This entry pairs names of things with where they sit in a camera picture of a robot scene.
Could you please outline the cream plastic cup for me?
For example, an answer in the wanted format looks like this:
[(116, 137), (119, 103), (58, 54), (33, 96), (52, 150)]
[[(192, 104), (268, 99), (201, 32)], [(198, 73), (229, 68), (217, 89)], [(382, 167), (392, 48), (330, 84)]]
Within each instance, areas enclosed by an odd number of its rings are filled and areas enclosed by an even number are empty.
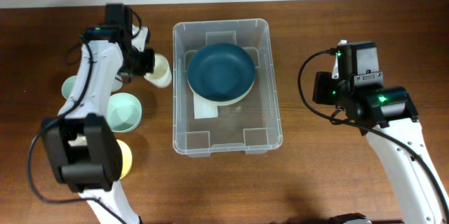
[(172, 73), (167, 58), (161, 54), (156, 53), (154, 72), (146, 73), (144, 78), (158, 88), (166, 88), (172, 82)]

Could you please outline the green plastic bowl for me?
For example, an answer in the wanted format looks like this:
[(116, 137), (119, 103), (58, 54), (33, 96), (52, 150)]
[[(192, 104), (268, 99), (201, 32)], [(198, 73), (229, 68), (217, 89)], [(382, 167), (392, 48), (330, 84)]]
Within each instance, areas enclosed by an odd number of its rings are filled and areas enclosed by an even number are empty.
[(138, 127), (142, 119), (140, 101), (129, 93), (116, 93), (109, 97), (106, 120), (115, 133), (127, 133)]

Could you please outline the green plastic cup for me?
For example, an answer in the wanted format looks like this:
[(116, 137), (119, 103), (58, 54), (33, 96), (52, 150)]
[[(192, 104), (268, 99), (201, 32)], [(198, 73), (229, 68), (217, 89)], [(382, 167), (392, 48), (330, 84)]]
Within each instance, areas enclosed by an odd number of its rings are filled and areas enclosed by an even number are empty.
[(61, 92), (62, 92), (62, 96), (65, 99), (68, 99), (70, 93), (72, 92), (75, 81), (76, 81), (76, 75), (70, 76), (69, 78), (67, 78), (64, 81), (62, 88), (61, 88)]

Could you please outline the blue plastic bowl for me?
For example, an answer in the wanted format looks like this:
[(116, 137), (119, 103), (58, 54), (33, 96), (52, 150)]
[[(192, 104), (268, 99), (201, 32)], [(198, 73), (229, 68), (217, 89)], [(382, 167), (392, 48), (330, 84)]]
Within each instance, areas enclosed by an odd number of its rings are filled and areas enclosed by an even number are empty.
[(226, 43), (203, 47), (187, 66), (187, 81), (193, 92), (216, 103), (240, 98), (252, 88), (255, 74), (249, 53)]

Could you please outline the yellow plastic bowl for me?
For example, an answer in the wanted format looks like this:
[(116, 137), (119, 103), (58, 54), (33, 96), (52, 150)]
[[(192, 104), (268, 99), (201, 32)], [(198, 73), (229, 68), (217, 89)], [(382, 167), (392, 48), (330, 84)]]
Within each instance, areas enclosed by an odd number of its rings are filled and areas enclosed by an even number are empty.
[(117, 143), (119, 144), (122, 153), (122, 170), (120, 179), (123, 179), (129, 174), (132, 168), (133, 155), (130, 147), (125, 142), (122, 140), (117, 140)]

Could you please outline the clear plastic storage container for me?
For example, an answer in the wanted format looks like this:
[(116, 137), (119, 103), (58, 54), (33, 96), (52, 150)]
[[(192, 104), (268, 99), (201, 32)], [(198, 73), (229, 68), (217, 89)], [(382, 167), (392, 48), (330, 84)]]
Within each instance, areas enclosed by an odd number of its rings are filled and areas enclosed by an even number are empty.
[[(218, 117), (194, 118), (187, 66), (204, 46), (230, 43), (249, 53), (256, 66), (252, 91), (218, 106)], [(173, 148), (190, 157), (214, 152), (247, 154), (275, 150), (283, 142), (268, 23), (261, 19), (179, 22), (173, 28)]]

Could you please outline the beige bowl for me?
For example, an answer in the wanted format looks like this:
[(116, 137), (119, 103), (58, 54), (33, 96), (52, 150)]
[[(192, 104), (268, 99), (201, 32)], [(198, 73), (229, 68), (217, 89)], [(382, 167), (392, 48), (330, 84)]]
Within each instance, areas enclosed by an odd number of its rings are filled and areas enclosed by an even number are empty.
[(228, 101), (213, 101), (213, 100), (204, 98), (204, 97), (200, 96), (198, 93), (193, 91), (194, 96), (196, 96), (197, 98), (201, 99), (202, 101), (205, 101), (207, 103), (217, 105), (217, 106), (227, 106), (227, 105), (232, 105), (234, 103), (237, 103), (238, 101), (244, 99), (249, 93), (250, 93), (250, 90), (247, 91), (246, 93), (240, 95), (239, 97), (237, 97), (235, 99), (228, 100)]
[(243, 100), (253, 89), (255, 77), (188, 77), (192, 93), (214, 105), (231, 105)]

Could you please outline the grey translucent plastic cup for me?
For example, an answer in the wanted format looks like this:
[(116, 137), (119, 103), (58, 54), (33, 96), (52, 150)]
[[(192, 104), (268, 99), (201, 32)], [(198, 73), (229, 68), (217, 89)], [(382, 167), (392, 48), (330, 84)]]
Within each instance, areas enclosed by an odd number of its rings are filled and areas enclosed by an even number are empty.
[(121, 75), (116, 75), (112, 84), (112, 92), (117, 92), (123, 87), (123, 78)]

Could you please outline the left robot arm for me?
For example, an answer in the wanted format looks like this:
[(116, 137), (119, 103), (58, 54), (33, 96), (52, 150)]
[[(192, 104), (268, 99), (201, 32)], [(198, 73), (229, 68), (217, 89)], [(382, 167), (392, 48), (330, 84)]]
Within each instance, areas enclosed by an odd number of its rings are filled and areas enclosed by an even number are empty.
[(54, 118), (46, 118), (32, 142), (42, 139), (55, 179), (88, 202), (101, 223), (141, 223), (120, 183), (122, 151), (106, 121), (117, 74), (152, 73), (155, 53), (150, 32), (134, 26), (137, 14), (107, 4), (105, 21), (80, 36), (81, 57), (72, 91)]

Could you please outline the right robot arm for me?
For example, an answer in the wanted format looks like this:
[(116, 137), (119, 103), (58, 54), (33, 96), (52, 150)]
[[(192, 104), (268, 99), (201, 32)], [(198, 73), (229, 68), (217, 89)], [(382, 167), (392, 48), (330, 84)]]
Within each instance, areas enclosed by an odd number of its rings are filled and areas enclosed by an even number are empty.
[(377, 46), (341, 40), (332, 72), (316, 74), (313, 101), (361, 125), (387, 174), (404, 223), (447, 223), (448, 194), (430, 159), (417, 109), (402, 86), (384, 86)]

